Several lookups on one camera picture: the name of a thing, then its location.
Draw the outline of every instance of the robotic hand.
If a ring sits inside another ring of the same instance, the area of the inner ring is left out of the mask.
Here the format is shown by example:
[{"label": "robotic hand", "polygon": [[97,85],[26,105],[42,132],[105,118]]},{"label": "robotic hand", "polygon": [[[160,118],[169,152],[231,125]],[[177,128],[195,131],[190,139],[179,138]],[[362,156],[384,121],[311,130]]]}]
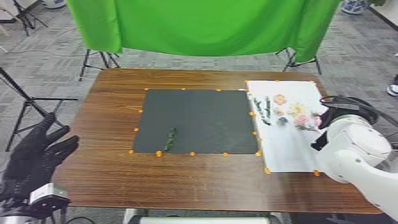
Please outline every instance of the robotic hand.
[{"label": "robotic hand", "polygon": [[375,168],[387,159],[392,148],[373,129],[378,115],[398,126],[396,120],[357,98],[321,99],[328,107],[320,128],[328,128],[312,144],[321,171],[341,183],[352,183],[369,203],[398,220],[398,173]]},{"label": "robotic hand", "polygon": [[0,200],[5,201],[2,217],[42,216],[26,204],[26,199],[35,189],[50,183],[55,168],[78,148],[76,136],[55,143],[69,132],[69,126],[46,135],[53,122],[55,114],[50,113],[10,154],[0,184]]}]

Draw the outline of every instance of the black mat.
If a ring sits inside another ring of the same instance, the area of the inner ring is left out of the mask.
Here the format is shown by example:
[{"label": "black mat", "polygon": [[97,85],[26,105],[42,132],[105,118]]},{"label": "black mat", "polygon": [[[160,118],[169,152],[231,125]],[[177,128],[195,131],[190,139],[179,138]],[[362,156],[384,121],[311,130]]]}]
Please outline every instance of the black mat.
[{"label": "black mat", "polygon": [[167,153],[256,153],[257,143],[243,91],[149,90],[133,142],[135,151]]}]

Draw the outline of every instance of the black glove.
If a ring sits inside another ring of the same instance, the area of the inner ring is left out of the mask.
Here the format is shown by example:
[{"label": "black glove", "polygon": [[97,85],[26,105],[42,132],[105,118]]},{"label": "black glove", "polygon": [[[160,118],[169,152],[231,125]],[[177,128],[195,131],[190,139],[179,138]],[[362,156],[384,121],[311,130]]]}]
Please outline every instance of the black glove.
[{"label": "black glove", "polygon": [[55,168],[78,148],[78,136],[53,144],[69,132],[69,126],[64,126],[46,135],[53,122],[55,114],[50,113],[14,148],[3,172],[0,200],[28,199],[30,192],[50,183]]}]

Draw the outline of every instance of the metal stand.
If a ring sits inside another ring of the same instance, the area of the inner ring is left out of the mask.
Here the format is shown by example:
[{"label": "metal stand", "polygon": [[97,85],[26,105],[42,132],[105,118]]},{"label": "metal stand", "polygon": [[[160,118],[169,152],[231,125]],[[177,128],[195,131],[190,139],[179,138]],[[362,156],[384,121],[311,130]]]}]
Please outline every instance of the metal stand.
[{"label": "metal stand", "polygon": [[275,55],[281,54],[281,52],[286,51],[286,54],[288,54],[288,58],[289,58],[289,61],[288,61],[288,64],[284,66],[284,69],[282,69],[282,72],[286,72],[288,68],[295,68],[309,63],[314,63],[316,64],[316,69],[318,69],[318,74],[321,75],[321,68],[320,68],[320,61],[318,61],[318,57],[314,56],[314,59],[304,63],[295,63],[295,53],[293,55],[289,55],[289,51],[288,51],[288,48],[284,48],[277,53]]},{"label": "metal stand", "polygon": [[21,7],[21,4],[18,3],[18,0],[12,0],[16,10],[18,10],[18,17],[21,19],[21,24],[23,24],[23,30],[28,36],[28,29],[35,29],[35,21],[42,24],[44,27],[48,27],[46,23],[39,20],[39,18],[34,16],[34,14],[26,11],[26,9]]},{"label": "metal stand", "polygon": [[[105,53],[105,52],[97,52],[99,53],[99,56],[101,56],[101,59],[103,59],[103,65],[105,65],[105,69],[110,68],[110,64],[113,63],[115,65],[115,68],[121,68],[119,64],[117,64],[117,61],[113,59],[113,56],[119,58],[119,55],[117,54],[110,54],[110,53]],[[78,76],[78,81],[82,81],[83,79],[83,73],[85,73],[85,68],[96,68],[99,70],[105,70],[103,68],[92,66],[87,64],[89,62],[89,57],[90,57],[90,49],[87,49],[87,52],[85,52],[85,57],[83,57],[83,66],[82,66],[82,71],[80,71],[80,76]]]},{"label": "metal stand", "polygon": [[[9,76],[9,74],[7,74],[7,72],[3,71],[2,68],[0,68],[0,75],[3,77],[3,79],[2,79],[2,77],[0,77],[0,79],[3,80],[3,82],[9,85],[10,89],[16,91],[16,93],[19,94],[19,96],[25,98],[21,112],[19,112],[19,116],[18,116],[18,120],[16,120],[16,125],[14,125],[14,129],[12,129],[12,134],[10,134],[10,138],[9,138],[9,143],[7,143],[7,147],[5,147],[5,152],[9,152],[16,135],[23,131],[30,130],[35,127],[35,125],[30,125],[28,127],[19,128],[26,109],[32,107],[35,109],[35,111],[39,112],[39,114],[41,114],[42,117],[48,114],[44,108],[39,106],[39,104],[35,103],[35,101],[37,100],[41,100],[41,101],[58,101],[58,104],[57,104],[55,109],[53,109],[53,112],[57,112],[62,102],[64,101],[71,101],[71,100],[76,101],[78,99],[71,99],[71,98],[48,98],[48,97],[30,97],[28,94],[26,94],[26,92],[23,91],[19,85],[16,84],[16,82],[14,82],[10,76]],[[64,126],[64,124],[58,121],[55,121],[55,124],[58,126]]]}]

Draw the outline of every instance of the black cable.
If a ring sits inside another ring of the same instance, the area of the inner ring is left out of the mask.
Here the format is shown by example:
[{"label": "black cable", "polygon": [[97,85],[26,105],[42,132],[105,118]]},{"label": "black cable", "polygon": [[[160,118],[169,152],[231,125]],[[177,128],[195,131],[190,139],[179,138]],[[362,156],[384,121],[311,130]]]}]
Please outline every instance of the black cable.
[{"label": "black cable", "polygon": [[83,219],[83,220],[87,220],[89,222],[90,222],[90,224],[96,224],[96,222],[92,221],[92,219],[89,219],[87,217],[83,217],[83,216],[80,216],[80,217],[74,217],[67,222],[66,222],[66,224],[69,224],[74,220],[78,220],[78,219]]}]

